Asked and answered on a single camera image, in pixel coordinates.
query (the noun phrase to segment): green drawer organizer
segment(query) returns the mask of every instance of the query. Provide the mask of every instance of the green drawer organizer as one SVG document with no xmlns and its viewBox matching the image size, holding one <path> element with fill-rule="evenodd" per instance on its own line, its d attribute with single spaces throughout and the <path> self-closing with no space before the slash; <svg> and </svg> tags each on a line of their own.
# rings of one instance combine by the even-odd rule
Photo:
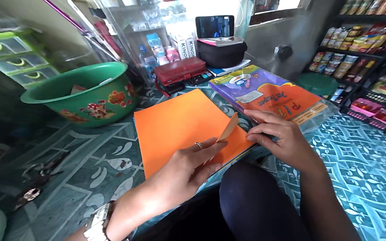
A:
<svg viewBox="0 0 386 241">
<path fill-rule="evenodd" d="M 32 33 L 30 29 L 0 33 L 0 71 L 25 89 L 59 74 Z"/>
</svg>

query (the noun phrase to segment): black case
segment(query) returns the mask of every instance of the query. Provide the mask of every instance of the black case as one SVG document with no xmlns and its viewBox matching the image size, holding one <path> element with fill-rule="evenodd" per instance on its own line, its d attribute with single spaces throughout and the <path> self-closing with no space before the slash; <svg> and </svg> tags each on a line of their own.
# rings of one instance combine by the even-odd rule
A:
<svg viewBox="0 0 386 241">
<path fill-rule="evenodd" d="M 244 59 L 244 53 L 248 49 L 245 42 L 216 47 L 201 41 L 197 41 L 199 58 L 211 68 L 224 69 L 238 65 Z"/>
</svg>

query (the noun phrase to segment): window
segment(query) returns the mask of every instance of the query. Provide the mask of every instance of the window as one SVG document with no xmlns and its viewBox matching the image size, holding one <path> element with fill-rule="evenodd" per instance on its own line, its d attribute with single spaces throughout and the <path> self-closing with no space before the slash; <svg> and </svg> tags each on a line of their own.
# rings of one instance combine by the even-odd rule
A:
<svg viewBox="0 0 386 241">
<path fill-rule="evenodd" d="M 307 10 L 313 0 L 255 0 L 250 25 L 292 17 Z"/>
</svg>

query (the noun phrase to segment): hand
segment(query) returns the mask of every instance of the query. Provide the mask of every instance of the hand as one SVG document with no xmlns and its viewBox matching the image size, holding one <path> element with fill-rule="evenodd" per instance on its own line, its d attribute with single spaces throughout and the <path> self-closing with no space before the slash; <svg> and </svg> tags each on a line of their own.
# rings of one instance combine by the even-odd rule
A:
<svg viewBox="0 0 386 241">
<path fill-rule="evenodd" d="M 327 173 L 324 162 L 310 147 L 297 124 L 286 121 L 273 112 L 244 110 L 244 114 L 265 122 L 251 128 L 247 133 L 247 140 L 264 146 L 282 162 L 302 173 Z M 279 140 L 273 142 L 262 133 L 274 135 Z"/>
<path fill-rule="evenodd" d="M 226 141 L 215 143 L 212 138 L 198 145 L 178 150 L 171 159 L 144 183 L 138 186 L 145 195 L 145 206 L 154 215 L 168 211 L 193 197 L 202 185 L 222 165 L 202 165 L 217 155 Z"/>
</svg>

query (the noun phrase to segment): wristwatch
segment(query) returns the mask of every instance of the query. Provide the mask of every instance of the wristwatch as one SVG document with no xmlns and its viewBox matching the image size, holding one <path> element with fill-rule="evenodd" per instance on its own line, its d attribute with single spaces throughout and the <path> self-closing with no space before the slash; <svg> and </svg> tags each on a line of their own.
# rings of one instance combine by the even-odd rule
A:
<svg viewBox="0 0 386 241">
<path fill-rule="evenodd" d="M 111 214 L 113 212 L 113 200 L 94 211 L 87 223 L 83 235 L 88 241 L 110 241 L 106 234 Z"/>
</svg>

